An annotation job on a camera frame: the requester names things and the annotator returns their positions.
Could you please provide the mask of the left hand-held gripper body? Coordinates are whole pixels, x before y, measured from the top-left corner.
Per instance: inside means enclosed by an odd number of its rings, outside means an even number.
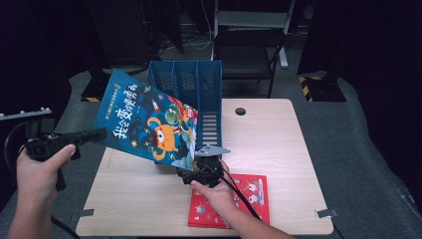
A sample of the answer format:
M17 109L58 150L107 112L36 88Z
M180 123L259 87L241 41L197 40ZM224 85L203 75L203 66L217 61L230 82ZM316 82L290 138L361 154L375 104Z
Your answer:
M28 118L20 122L7 135L4 142L4 158L11 174L16 177L16 163L10 155L9 142L20 129L25 131L27 142L24 144L31 159L46 161L68 144L79 146L82 144L82 133L55 133L54 119L46 119L45 115L51 114L49 108L40 108L34 112L20 111L17 114L5 115L0 113L0 120L17 120Z

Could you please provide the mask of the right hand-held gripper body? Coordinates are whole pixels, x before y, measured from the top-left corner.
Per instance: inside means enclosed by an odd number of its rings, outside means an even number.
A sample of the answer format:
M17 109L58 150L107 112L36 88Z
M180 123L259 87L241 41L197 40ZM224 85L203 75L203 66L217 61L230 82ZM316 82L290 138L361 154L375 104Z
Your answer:
M215 187L223 176L220 156L229 152L229 148L210 144L197 150L195 152L195 163L199 172L197 181L203 185Z

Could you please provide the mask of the blue monster picture book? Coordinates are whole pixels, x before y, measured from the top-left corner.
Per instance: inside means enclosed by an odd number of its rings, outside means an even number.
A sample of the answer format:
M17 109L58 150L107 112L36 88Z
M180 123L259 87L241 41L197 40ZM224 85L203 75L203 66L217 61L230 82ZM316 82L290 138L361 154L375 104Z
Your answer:
M196 109L114 69L94 128L108 147L191 171L197 122Z

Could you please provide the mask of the red picture book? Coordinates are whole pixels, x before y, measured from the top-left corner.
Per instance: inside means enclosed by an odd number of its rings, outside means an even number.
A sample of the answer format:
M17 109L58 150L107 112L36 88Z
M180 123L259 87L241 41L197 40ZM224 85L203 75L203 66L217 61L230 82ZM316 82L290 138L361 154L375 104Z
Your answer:
M270 223L270 209L268 200L268 185L266 175L232 173L232 179L244 200L233 192L233 199L237 207L251 214L251 207L258 217L265 223ZM190 227L230 229L230 225L211 207L207 199L192 190L188 217Z

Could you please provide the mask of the blue plastic file rack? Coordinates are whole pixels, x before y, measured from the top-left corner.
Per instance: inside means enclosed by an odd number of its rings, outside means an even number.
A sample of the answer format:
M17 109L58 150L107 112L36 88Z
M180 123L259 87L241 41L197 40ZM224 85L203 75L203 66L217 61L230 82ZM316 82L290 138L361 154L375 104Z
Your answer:
M220 61L151 61L148 82L199 112L196 149L221 146L222 64Z

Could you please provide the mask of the person's right hand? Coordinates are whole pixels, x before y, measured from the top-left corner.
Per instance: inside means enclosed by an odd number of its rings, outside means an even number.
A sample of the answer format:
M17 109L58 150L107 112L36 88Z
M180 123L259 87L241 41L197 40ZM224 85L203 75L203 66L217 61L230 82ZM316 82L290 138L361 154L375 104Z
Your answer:
M229 221L242 213L242 210L235 205L232 189L226 182L220 182L218 185L210 188L196 180L192 180L191 186L202 194L214 210L225 220Z

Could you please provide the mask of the person's left hand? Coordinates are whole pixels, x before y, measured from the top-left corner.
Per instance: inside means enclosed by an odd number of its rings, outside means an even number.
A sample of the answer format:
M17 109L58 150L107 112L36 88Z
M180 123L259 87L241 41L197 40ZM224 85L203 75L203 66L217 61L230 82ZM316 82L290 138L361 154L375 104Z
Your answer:
M17 159L18 201L24 204L46 204L57 195L58 170L76 152L66 145L46 161L32 159L23 147Z

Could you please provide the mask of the black stand base yellow stripes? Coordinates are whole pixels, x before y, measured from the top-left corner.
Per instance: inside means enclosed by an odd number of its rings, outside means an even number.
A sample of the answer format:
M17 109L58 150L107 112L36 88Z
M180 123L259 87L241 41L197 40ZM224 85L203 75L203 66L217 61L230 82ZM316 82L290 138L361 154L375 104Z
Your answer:
M299 81L308 102L346 102L337 82L331 83L321 77L306 76L299 76Z
M82 102L99 103L104 96L110 73L103 70L90 72L91 79L81 94Z

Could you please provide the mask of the grey tape strip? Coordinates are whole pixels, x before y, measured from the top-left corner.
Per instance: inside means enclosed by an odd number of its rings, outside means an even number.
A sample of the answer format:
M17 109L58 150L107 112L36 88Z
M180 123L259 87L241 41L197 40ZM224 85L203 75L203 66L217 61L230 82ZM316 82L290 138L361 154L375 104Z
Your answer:
M338 212L335 208L332 209L325 209L325 210L317 210L315 214L318 218L332 218L338 216Z
M70 222L78 222L81 217L93 216L94 215L93 209L83 209L73 213L70 217Z

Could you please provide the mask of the black chair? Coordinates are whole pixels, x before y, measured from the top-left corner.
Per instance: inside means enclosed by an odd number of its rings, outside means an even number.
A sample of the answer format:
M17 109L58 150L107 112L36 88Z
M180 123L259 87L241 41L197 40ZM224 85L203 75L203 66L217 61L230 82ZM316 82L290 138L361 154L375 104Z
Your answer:
M220 32L214 39L213 59L222 63L224 80L269 80L269 98L280 51L286 40L286 34L279 29Z

